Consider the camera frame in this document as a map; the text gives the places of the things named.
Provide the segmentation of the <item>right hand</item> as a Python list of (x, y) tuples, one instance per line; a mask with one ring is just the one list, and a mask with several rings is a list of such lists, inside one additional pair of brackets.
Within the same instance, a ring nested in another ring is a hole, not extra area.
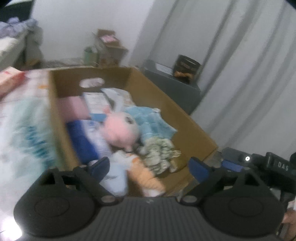
[(287, 210), (283, 217), (283, 224), (288, 225), (287, 232), (285, 233), (285, 236), (283, 240), (290, 241), (294, 240), (296, 236), (296, 212), (293, 209)]

